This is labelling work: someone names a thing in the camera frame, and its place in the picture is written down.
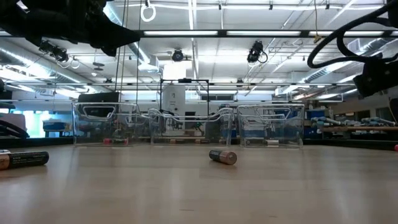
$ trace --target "transparent plastic container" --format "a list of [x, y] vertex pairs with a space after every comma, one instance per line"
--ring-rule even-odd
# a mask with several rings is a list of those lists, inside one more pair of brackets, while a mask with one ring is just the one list
[[241, 147], [303, 147], [304, 105], [241, 105], [238, 123]]
[[233, 109], [223, 108], [212, 116], [172, 116], [149, 110], [152, 144], [229, 146]]
[[150, 142], [149, 117], [135, 103], [73, 103], [76, 146], [132, 146]]

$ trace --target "copper-top battery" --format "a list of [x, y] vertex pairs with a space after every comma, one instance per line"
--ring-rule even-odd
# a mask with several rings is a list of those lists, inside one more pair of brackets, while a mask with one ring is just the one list
[[234, 152], [221, 150], [211, 150], [209, 152], [209, 157], [216, 162], [222, 162], [227, 165], [233, 165], [238, 160], [238, 157]]
[[42, 166], [49, 161], [48, 152], [18, 152], [0, 154], [0, 170]]

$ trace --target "overhead duct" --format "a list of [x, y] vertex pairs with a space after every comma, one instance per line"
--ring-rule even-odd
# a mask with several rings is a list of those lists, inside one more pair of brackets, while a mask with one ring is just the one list
[[[354, 52], [354, 53], [361, 55], [361, 56], [370, 57], [370, 56], [376, 54], [377, 51], [380, 51], [380, 49], [382, 47], [391, 43], [393, 40], [395, 40], [395, 38], [378, 38], [378, 39], [371, 41], [370, 43], [364, 45], [363, 47], [361, 47], [361, 49], [359, 51]], [[312, 73], [309, 76], [305, 77], [304, 82], [310, 83], [310, 82], [316, 80], [317, 78], [325, 76], [337, 69], [343, 68], [352, 63], [359, 63], [359, 62], [342, 62], [342, 63], [336, 63], [333, 65], [327, 66], [327, 67], [325, 67], [323, 69], [319, 69], [315, 73]]]
[[[390, 44], [392, 41], [395, 41], [396, 39], [394, 38], [378, 38], [376, 40], [371, 41], [370, 43], [358, 47], [357, 51], [354, 53], [357, 55], [362, 55], [362, 56], [372, 56], [380, 51], [380, 49], [387, 44]], [[348, 45], [354, 44], [354, 42], [358, 41], [357, 39], [350, 42]], [[317, 70], [316, 72], [309, 72], [308, 75], [305, 75], [302, 80], [299, 81], [299, 83], [310, 83], [320, 77], [324, 77], [325, 75], [328, 75], [338, 69], [341, 69], [347, 65], [351, 65], [354, 63], [359, 63], [359, 62], [340, 62], [340, 63], [334, 63], [333, 65], [329, 65], [325, 68], [321, 68]], [[289, 89], [289, 92], [295, 90], [296, 88], [292, 88], [291, 86], [285, 86], [282, 87], [281, 89], [277, 89], [279, 93], [286, 93], [287, 89]]]
[[[113, 2], [108, 1], [104, 7], [104, 13], [113, 23], [122, 26], [122, 20], [114, 11]], [[158, 72], [159, 71], [159, 61], [156, 56], [148, 55], [143, 51], [142, 48], [138, 46], [138, 43], [127, 44], [128, 49], [132, 54], [138, 59], [140, 66], [138, 69], [142, 72]]]
[[[65, 68], [58, 66], [41, 56], [33, 54], [22, 47], [19, 47], [13, 43], [10, 43], [4, 39], [0, 39], [0, 52], [4, 53], [18, 62], [23, 64], [22, 68], [25, 68], [29, 73], [38, 77], [51, 77], [53, 74], [67, 78], [73, 83], [91, 83], [92, 81], [77, 75]], [[110, 90], [103, 86], [93, 86], [97, 92], [109, 92]]]

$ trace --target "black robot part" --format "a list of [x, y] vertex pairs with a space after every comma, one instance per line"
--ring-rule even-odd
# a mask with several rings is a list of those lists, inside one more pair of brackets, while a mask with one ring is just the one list
[[106, 17], [106, 0], [22, 0], [27, 10], [17, 2], [0, 2], [0, 28], [38, 47], [47, 37], [90, 44], [114, 57], [118, 47], [140, 40], [139, 34]]

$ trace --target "black battery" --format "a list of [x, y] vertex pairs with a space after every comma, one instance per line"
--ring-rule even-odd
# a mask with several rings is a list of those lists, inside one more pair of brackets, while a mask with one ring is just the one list
[[222, 150], [211, 150], [209, 157], [213, 161], [221, 162], [227, 165], [233, 165], [238, 160], [237, 155], [234, 152], [222, 151]]
[[50, 159], [48, 152], [17, 152], [0, 154], [0, 170], [42, 166]]

